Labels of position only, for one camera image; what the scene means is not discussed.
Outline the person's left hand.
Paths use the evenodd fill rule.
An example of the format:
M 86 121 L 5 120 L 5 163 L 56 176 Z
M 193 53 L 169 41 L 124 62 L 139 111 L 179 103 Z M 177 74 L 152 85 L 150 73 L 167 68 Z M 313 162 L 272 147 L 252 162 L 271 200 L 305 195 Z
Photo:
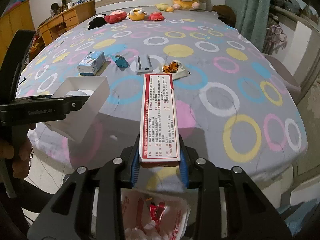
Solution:
M 8 142 L 7 138 L 3 136 L 3 126 L 1 126 L 1 158 L 12 159 L 12 175 L 16 179 L 27 178 L 30 165 L 29 160 L 33 152 L 32 144 L 29 137 L 26 135 L 23 139 L 23 143 L 18 149 L 18 157 L 16 156 L 14 147 Z

